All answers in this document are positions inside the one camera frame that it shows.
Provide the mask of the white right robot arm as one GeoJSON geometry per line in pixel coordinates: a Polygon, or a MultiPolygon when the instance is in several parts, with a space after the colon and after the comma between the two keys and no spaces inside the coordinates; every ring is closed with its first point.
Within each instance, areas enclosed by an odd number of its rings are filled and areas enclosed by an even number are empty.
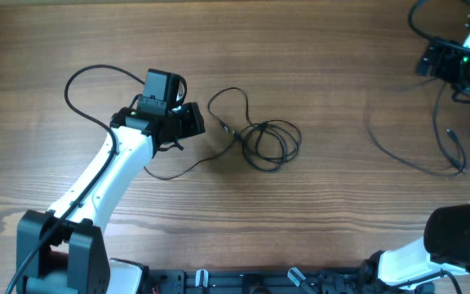
{"type": "MultiPolygon", "coordinates": [[[[431,75],[450,85],[452,101],[470,105],[470,33],[458,43],[432,36],[414,23],[417,1],[408,13],[410,29],[428,40],[416,72],[431,75]]],[[[470,31],[470,16],[466,24],[470,31]]],[[[426,283],[444,276],[454,279],[470,274],[470,199],[468,203],[440,207],[428,218],[423,236],[396,250],[377,252],[363,261],[357,288],[375,293],[417,292],[426,283]]]]}

